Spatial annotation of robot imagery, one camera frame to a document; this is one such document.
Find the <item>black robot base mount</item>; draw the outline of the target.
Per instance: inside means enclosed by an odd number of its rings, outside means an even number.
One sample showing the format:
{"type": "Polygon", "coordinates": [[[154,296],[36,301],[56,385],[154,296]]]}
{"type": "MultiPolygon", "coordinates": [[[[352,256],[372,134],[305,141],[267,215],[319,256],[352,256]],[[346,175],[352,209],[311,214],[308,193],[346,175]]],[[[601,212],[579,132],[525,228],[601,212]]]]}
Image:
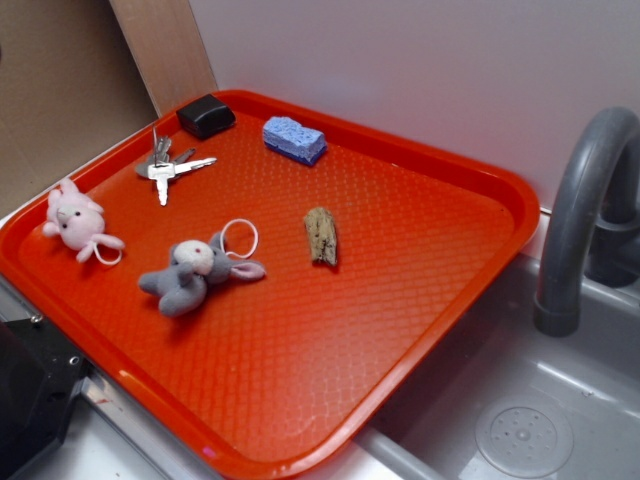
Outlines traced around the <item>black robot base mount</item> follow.
{"type": "Polygon", "coordinates": [[[1,323],[1,477],[63,445],[87,375],[82,352],[49,319],[1,323]]]}

